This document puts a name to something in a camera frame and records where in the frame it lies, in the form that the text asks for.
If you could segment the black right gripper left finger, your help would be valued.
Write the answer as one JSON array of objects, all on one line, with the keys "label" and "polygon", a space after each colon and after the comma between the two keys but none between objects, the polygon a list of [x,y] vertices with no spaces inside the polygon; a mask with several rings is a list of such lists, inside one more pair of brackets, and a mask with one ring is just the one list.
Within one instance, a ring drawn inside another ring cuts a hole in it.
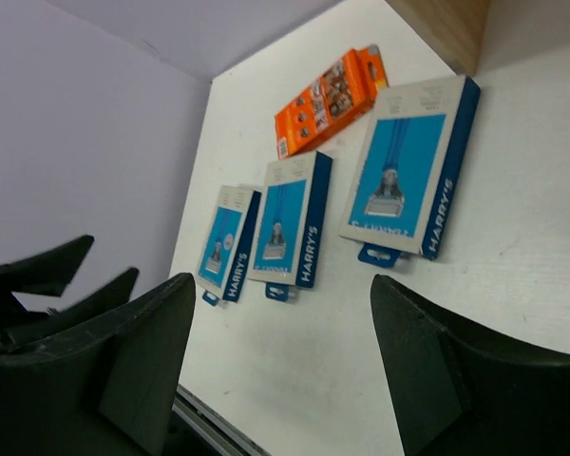
[{"label": "black right gripper left finger", "polygon": [[196,300],[192,275],[27,351],[0,354],[0,455],[159,455]]}]

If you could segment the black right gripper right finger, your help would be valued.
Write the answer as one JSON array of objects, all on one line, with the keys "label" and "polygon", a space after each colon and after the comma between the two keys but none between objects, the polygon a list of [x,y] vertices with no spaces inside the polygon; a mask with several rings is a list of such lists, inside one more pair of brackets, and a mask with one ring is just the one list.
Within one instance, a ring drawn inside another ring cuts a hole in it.
[{"label": "black right gripper right finger", "polygon": [[407,455],[570,455],[570,354],[496,332],[386,275],[372,320]]}]

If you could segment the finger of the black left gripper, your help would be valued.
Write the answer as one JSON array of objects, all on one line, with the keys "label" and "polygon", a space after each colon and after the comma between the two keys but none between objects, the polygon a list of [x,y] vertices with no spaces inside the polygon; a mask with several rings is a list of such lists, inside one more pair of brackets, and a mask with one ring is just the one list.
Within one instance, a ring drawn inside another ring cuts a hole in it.
[{"label": "finger of the black left gripper", "polygon": [[6,329],[2,352],[16,352],[46,337],[73,328],[96,316],[109,312],[129,301],[139,276],[139,269],[130,267],[82,301],[51,313],[47,318]]},{"label": "finger of the black left gripper", "polygon": [[83,235],[35,256],[1,264],[0,292],[61,296],[93,243],[93,236]]}]

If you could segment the orange styler box back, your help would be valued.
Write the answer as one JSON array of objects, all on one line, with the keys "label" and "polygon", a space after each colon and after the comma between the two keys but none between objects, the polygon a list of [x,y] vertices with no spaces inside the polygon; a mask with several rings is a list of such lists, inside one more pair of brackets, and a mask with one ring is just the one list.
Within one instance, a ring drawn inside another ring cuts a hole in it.
[{"label": "orange styler box back", "polygon": [[317,149],[371,110],[388,86],[379,46],[350,49],[275,114],[277,157]]}]

